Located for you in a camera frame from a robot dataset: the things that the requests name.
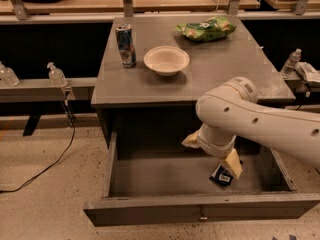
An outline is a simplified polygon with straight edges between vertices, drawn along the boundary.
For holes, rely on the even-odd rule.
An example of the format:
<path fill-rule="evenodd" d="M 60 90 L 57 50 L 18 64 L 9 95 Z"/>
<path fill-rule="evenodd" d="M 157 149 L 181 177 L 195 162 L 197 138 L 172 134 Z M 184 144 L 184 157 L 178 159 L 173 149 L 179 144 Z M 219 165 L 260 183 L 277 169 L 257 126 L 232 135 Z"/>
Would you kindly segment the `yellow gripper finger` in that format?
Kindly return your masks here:
<path fill-rule="evenodd" d="M 242 165 L 235 149 L 232 149 L 232 151 L 221 160 L 221 163 L 236 180 L 240 178 L 242 174 Z"/>
<path fill-rule="evenodd" d="M 199 148 L 199 144 L 197 142 L 198 131 L 188 135 L 183 141 L 182 145 L 188 148 Z"/>

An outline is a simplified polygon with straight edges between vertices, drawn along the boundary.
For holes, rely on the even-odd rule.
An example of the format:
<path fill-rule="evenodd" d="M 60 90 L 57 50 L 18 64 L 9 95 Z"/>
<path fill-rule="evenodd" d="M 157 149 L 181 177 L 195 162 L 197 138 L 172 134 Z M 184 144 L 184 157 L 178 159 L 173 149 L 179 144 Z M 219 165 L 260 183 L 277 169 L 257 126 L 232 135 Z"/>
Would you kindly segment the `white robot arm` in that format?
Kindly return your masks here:
<path fill-rule="evenodd" d="M 196 103 L 199 130 L 182 144 L 219 158 L 231 175 L 242 171 L 234 149 L 240 136 L 320 168 L 320 115 L 257 103 L 257 88 L 236 77 L 203 94 Z"/>

